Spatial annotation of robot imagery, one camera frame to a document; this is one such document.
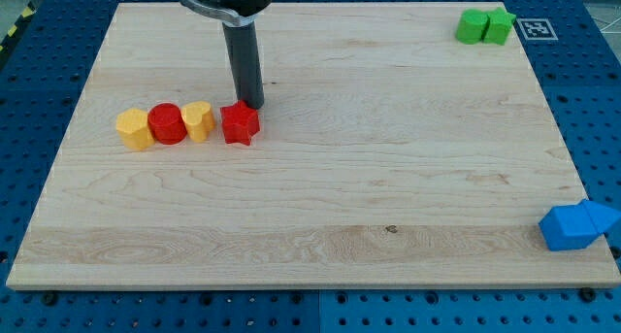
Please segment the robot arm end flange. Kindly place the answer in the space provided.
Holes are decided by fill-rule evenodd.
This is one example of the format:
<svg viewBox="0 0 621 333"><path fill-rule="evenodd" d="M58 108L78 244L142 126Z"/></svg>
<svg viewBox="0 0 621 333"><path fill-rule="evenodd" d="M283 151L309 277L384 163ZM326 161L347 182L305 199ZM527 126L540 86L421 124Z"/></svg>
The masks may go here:
<svg viewBox="0 0 621 333"><path fill-rule="evenodd" d="M220 20L229 27L253 23L274 0L180 0L192 12Z"/></svg>

